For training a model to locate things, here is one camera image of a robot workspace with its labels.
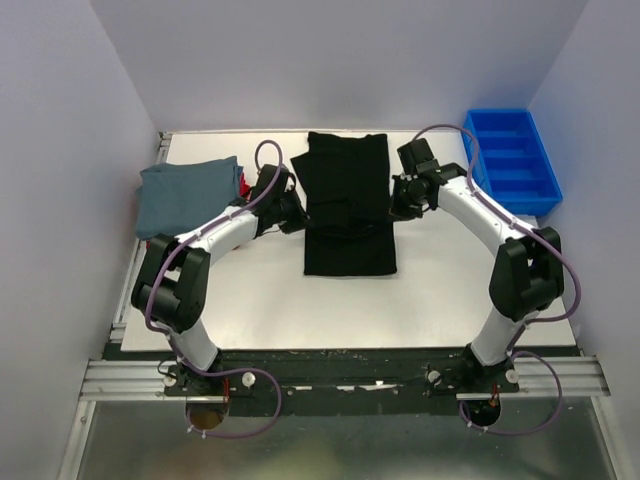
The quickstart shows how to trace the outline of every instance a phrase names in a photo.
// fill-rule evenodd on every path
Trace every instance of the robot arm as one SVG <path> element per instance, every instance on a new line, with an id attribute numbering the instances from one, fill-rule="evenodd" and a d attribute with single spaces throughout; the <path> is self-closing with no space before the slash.
<path id="1" fill-rule="evenodd" d="M 495 257 L 489 294 L 493 307 L 478 336 L 467 345 L 466 377 L 482 376 L 483 370 L 501 365 L 527 321 L 535 318 L 562 295 L 562 264 L 532 238 L 513 229 L 469 190 L 466 171 L 456 164 L 440 166 L 424 139 L 398 149 L 404 174 L 394 176 L 391 214 L 400 220 L 422 217 L 424 206 L 442 208 L 480 239 Z M 516 218 L 490 198 L 491 205 Z M 533 225 L 520 225 L 535 230 Z M 558 251 L 560 237 L 552 228 L 536 230 Z"/>
<path id="2" fill-rule="evenodd" d="M 431 210 L 442 208 L 477 236 L 496 259 L 489 285 L 493 308 L 478 336 L 463 352 L 461 383 L 473 383 L 491 368 L 503 366 L 525 323 L 562 294 L 562 265 L 546 248 L 512 229 L 474 198 L 465 182 L 466 171 L 456 164 L 440 166 L 426 140 L 413 141 L 398 152 L 404 174 L 393 177 L 391 216 L 411 220 L 422 217 L 426 205 Z M 264 166 L 252 195 L 263 192 L 275 173 L 275 167 Z M 200 233 L 206 227 L 203 225 L 178 238 L 158 235 L 150 242 L 131 298 L 133 306 L 142 311 L 168 255 L 187 238 L 194 234 L 198 237 L 170 266 L 170 270 L 180 271 L 179 277 L 162 279 L 151 317 L 165 327 L 169 340 L 201 370 L 215 370 L 220 358 L 200 320 L 210 265 L 273 225 L 284 233 L 305 228 L 307 217 L 295 188 L 287 188 L 292 175 L 286 168 L 279 175 L 274 188 L 252 211 L 232 216 L 239 207 L 230 206 L 221 215 L 229 221 L 205 235 Z M 560 238 L 553 229 L 536 233 L 560 249 Z"/>
<path id="3" fill-rule="evenodd" d="M 277 173 L 276 167 L 265 165 L 258 177 L 252 195 L 260 195 Z M 131 303 L 145 311 L 152 285 L 169 254 L 188 239 L 197 238 L 175 258 L 170 273 L 160 283 L 152 306 L 151 317 L 166 331 L 168 340 L 196 368 L 204 371 L 216 369 L 219 349 L 207 334 L 200 315 L 204 309 L 209 268 L 231 250 L 261 236 L 277 225 L 284 233 L 305 227 L 307 216 L 293 188 L 288 187 L 292 174 L 281 167 L 274 187 L 252 210 L 229 206 L 218 217 L 197 229 L 169 237 L 157 235 L 150 242 L 140 273 L 131 294 Z M 207 231 L 206 227 L 219 219 L 229 220 Z"/>

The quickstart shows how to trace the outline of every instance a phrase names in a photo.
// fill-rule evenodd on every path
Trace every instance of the screw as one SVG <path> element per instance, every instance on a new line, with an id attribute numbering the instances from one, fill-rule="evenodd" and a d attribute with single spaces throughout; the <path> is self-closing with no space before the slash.
<path id="1" fill-rule="evenodd" d="M 431 370 L 427 375 L 427 380 L 429 381 L 429 383 L 438 385 L 442 381 L 442 375 L 440 375 L 440 372 L 437 370 Z"/>
<path id="2" fill-rule="evenodd" d="M 518 375 L 518 372 L 516 372 L 514 369 L 509 369 L 505 372 L 504 377 L 507 379 L 507 382 L 509 383 L 518 383 L 518 380 L 520 380 L 520 375 Z"/>
<path id="3" fill-rule="evenodd" d="M 245 387 L 250 388 L 254 383 L 256 383 L 256 376 L 253 373 L 247 372 L 242 376 L 242 384 Z"/>
<path id="4" fill-rule="evenodd" d="M 165 387 L 173 387 L 178 381 L 173 377 L 164 377 L 162 383 Z"/>

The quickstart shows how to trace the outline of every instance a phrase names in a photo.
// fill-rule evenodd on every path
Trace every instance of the white tabletop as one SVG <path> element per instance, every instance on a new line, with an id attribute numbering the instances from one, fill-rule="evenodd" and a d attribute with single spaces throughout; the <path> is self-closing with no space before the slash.
<path id="1" fill-rule="evenodd" d="M 252 183 L 256 179 L 253 153 L 261 140 L 277 141 L 291 167 L 289 159 L 308 150 L 306 134 L 177 134 L 171 139 L 167 162 L 184 165 L 236 155 Z M 392 174 L 402 170 L 396 149 L 412 136 L 413 132 L 388 132 Z M 427 139 L 441 164 L 457 162 L 466 168 L 459 134 L 435 132 Z M 261 161 L 275 163 L 275 150 L 265 147 Z M 304 204 L 304 192 L 298 190 Z M 275 233 L 244 245 L 211 268 L 202 316 L 209 336 L 222 349 L 460 347 L 469 343 L 491 307 L 492 256 L 441 210 L 429 212 L 422 220 L 396 223 L 395 239 L 398 273 L 384 278 L 305 277 L 304 232 Z M 563 311 L 558 299 L 545 315 Z M 122 350 L 168 350 L 165 338 L 148 331 L 142 313 L 130 305 L 124 321 Z M 575 345 L 575 340 L 564 320 L 533 325 L 519 345 Z"/>

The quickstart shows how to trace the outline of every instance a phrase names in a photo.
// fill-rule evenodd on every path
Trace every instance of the gray-blue cloth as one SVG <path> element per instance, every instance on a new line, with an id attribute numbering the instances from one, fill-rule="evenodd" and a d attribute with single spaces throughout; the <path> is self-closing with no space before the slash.
<path id="1" fill-rule="evenodd" d="M 236 157 L 193 165 L 161 163 L 142 172 L 136 235 L 178 235 L 217 217 L 238 197 L 242 167 Z"/>

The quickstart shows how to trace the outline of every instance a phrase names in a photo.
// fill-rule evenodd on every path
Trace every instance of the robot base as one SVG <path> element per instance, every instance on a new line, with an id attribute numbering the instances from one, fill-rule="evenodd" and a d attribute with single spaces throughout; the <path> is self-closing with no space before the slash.
<path id="1" fill-rule="evenodd" d="M 252 366 L 273 374 L 282 388 L 281 415 L 337 416 L 418 414 L 457 415 L 459 393 L 518 391 L 505 378 L 510 363 L 469 370 L 465 349 L 227 351 L 224 370 Z M 165 395 L 222 396 L 221 378 L 200 377 L 182 365 L 171 367 L 177 377 Z M 473 382 L 465 380 L 474 375 Z M 232 375 L 230 397 L 234 416 L 270 416 L 276 404 L 273 385 L 255 375 L 247 386 Z"/>

